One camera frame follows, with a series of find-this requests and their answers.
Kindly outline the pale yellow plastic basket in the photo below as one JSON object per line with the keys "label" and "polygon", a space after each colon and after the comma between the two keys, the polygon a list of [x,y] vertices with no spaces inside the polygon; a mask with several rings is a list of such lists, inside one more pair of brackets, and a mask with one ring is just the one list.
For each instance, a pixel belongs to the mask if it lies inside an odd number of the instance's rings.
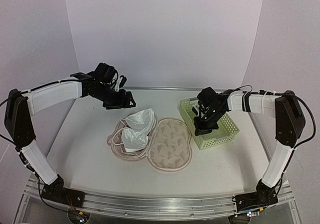
{"label": "pale yellow plastic basket", "polygon": [[197,113],[194,111],[197,108],[198,99],[195,97],[179,101],[179,113],[199,150],[230,142],[240,132],[240,129],[226,113],[218,121],[209,120],[196,124]]}

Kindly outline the white satin bra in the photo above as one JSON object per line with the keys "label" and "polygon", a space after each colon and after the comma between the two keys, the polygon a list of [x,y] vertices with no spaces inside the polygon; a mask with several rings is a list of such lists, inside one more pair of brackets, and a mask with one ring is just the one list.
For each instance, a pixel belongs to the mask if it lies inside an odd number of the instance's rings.
{"label": "white satin bra", "polygon": [[143,109],[119,120],[120,127],[111,138],[115,146],[123,146],[127,153],[141,151],[147,147],[157,118],[152,108]]}

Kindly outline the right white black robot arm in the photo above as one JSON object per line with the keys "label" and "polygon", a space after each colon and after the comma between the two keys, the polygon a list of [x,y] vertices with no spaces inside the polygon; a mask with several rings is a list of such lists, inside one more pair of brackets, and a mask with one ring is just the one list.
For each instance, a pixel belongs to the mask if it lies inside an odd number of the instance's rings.
{"label": "right white black robot arm", "polygon": [[261,177],[262,187],[252,193],[252,202],[262,206],[271,196],[271,190],[280,181],[282,174],[297,148],[306,118],[300,100],[292,90],[284,92],[259,90],[248,91],[240,87],[217,92],[204,88],[192,106],[195,135],[207,135],[219,129],[218,122],[226,113],[247,113],[253,117],[265,117],[274,128],[274,149],[269,164]]}

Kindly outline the floral mesh laundry bag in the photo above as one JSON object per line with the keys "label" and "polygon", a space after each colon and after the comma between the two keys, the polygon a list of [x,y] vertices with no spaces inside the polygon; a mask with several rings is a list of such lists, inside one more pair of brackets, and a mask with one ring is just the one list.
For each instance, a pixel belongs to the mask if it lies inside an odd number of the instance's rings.
{"label": "floral mesh laundry bag", "polygon": [[147,159],[151,166],[163,172],[177,172],[187,167],[193,156],[192,134],[186,124],[176,118],[157,120],[148,135],[149,141],[142,150],[127,152],[122,141],[122,128],[125,123],[119,121],[106,143],[113,154],[127,162]]}

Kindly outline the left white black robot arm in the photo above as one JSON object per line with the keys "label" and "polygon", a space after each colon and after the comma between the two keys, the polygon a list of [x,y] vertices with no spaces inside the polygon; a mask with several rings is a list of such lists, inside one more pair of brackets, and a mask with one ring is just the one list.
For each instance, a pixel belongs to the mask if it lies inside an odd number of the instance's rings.
{"label": "left white black robot arm", "polygon": [[69,100],[92,97],[102,102],[107,110],[129,109],[136,106],[130,91],[123,88],[127,81],[124,75],[111,65],[99,63],[89,73],[77,72],[69,78],[19,91],[12,89],[6,105],[4,126],[26,166],[46,185],[48,195],[57,203],[67,198],[67,191],[58,183],[59,175],[40,150],[32,123],[37,113]]}

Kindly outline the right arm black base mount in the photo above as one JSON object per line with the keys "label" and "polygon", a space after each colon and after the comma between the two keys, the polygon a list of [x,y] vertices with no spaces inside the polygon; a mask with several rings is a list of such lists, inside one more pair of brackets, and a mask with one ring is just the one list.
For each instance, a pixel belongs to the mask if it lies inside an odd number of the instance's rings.
{"label": "right arm black base mount", "polygon": [[231,200],[236,205],[237,214],[266,208],[278,203],[276,188],[268,187],[261,181],[258,182],[254,192],[237,194]]}

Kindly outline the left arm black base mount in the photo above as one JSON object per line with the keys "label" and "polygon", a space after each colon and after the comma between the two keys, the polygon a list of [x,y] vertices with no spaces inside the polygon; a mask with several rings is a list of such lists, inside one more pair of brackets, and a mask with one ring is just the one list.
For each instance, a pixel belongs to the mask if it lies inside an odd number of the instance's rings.
{"label": "left arm black base mount", "polygon": [[45,200],[74,208],[82,208],[85,199],[83,191],[64,187],[64,180],[59,174],[53,183],[44,184],[40,196]]}

